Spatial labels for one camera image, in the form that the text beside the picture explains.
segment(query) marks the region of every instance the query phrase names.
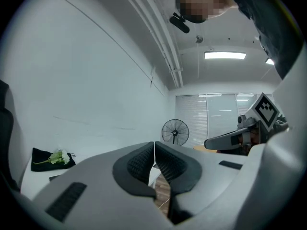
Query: cable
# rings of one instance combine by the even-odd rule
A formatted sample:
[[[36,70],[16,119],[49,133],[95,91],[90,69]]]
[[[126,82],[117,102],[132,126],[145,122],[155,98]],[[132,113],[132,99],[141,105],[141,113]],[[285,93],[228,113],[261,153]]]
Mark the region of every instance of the cable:
[[[170,199],[170,198],[169,198],[169,199]],[[169,199],[168,199],[168,200],[169,200]],[[168,200],[166,200],[159,208],[161,208]]]

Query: ceiling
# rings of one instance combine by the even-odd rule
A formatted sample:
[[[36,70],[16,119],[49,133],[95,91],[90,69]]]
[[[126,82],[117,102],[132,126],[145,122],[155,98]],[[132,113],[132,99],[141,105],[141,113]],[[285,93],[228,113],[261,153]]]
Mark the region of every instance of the ceiling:
[[[238,9],[232,8],[201,24],[187,22],[190,32],[185,34],[168,21],[174,12],[178,13],[175,0],[155,2],[176,46],[184,84],[204,81],[268,81],[278,84],[281,81],[275,68],[265,63],[268,57],[260,46],[253,22]],[[197,35],[204,38],[201,44],[196,44]],[[247,56],[244,60],[205,60],[204,52],[210,50],[245,52]]]

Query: standing fan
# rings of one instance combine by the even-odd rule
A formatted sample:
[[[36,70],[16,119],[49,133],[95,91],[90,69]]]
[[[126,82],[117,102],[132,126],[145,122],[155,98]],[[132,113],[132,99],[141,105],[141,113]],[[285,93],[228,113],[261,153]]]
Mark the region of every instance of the standing fan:
[[[189,128],[179,119],[169,120],[162,128],[162,138],[165,142],[182,146],[189,138]]]

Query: white flower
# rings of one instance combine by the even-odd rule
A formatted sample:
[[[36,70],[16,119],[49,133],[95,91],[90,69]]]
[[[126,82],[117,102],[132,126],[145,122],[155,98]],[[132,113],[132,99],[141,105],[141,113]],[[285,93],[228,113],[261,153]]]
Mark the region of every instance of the white flower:
[[[69,163],[70,158],[69,158],[69,156],[67,154],[67,151],[62,150],[62,158],[64,160],[64,164],[68,164]]]

